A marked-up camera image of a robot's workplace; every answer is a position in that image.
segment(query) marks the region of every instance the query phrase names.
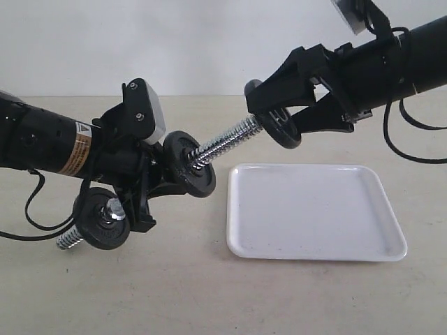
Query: warning label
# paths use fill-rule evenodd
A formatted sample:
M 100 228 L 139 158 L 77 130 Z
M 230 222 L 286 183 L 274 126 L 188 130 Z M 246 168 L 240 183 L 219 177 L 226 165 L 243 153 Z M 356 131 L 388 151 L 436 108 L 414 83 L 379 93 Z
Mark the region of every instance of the warning label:
M 70 157 L 59 174 L 75 176 L 84 166 L 90 152 L 91 126 L 76 122 L 76 140 Z

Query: white plastic tray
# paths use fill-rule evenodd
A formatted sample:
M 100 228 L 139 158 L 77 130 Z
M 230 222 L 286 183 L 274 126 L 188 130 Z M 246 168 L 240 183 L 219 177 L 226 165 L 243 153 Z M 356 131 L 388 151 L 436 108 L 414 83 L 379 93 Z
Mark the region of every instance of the white plastic tray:
M 360 165 L 241 164 L 227 243 L 243 258 L 401 260 L 407 245 L 375 172 Z

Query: beige table surface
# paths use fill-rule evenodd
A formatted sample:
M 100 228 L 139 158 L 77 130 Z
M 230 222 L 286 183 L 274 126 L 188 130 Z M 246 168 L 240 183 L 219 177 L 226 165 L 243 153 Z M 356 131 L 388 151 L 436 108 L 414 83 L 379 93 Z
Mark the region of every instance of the beige table surface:
M 119 98 L 27 98 L 83 121 Z M 203 142 L 246 115 L 243 97 L 165 97 L 168 131 Z M 447 92 L 409 99 L 415 117 L 447 124 Z M 447 167 L 405 161 L 383 141 L 383 108 L 353 134 L 304 136 L 293 151 L 266 134 L 215 161 L 206 199 L 151 201 L 158 225 L 117 250 L 0 239 L 0 334 L 447 334 Z M 411 154 L 447 156 L 442 132 L 408 127 L 393 109 L 391 134 Z M 244 260 L 226 246 L 229 170 L 238 163 L 359 163 L 380 176 L 408 241 L 400 262 Z M 32 205 L 41 223 L 64 219 L 80 181 L 46 173 Z M 0 170 L 1 229 L 35 234 L 23 214 L 36 185 Z

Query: white backdrop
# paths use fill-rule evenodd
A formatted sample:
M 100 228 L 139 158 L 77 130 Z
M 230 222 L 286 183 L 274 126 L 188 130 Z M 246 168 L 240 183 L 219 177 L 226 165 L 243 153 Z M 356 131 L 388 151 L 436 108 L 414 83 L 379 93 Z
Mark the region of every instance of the white backdrop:
M 376 0 L 393 26 L 446 14 L 446 0 Z M 295 47 L 354 36 L 330 0 L 0 0 L 0 89 L 21 96 L 241 94 Z

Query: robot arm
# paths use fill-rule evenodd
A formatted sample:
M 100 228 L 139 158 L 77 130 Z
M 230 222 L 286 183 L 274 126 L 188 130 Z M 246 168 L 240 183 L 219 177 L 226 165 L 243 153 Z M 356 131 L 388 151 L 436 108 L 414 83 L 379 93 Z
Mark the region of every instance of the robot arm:
M 63 223 L 43 227 L 27 214 L 35 227 L 55 232 L 0 236 L 22 241 L 57 237 L 60 248 L 81 239 L 97 248 L 117 248 L 130 232 L 147 232 L 156 225 L 148 200 L 172 194 L 210 195 L 216 186 L 210 162 L 263 129 L 281 146 L 293 149 L 305 133 L 351 133 L 357 121 L 371 117 L 371 110 L 382 105 L 388 121 L 393 101 L 401 100 L 403 113 L 403 98 L 447 84 L 446 16 L 409 31 L 391 28 L 370 0 L 335 4 L 355 33 L 368 29 L 375 39 L 333 51 L 322 45 L 293 50 L 264 82 L 247 83 L 250 116 L 203 146 L 182 131 L 171 132 L 160 143 L 166 131 L 161 106 L 140 78 L 123 84 L 123 101 L 91 124 L 0 92 L 0 167 L 28 170 L 40 179 L 26 214 L 45 181 L 39 170 L 82 179 L 73 212 Z M 395 36 L 398 31 L 403 34 Z M 320 84 L 329 93 L 317 101 L 314 89 Z M 306 108 L 290 115 L 291 106 Z M 447 163 L 405 156 L 390 142 L 386 127 L 384 133 L 391 149 L 405 158 Z M 112 185 L 116 194 L 90 188 L 92 181 Z

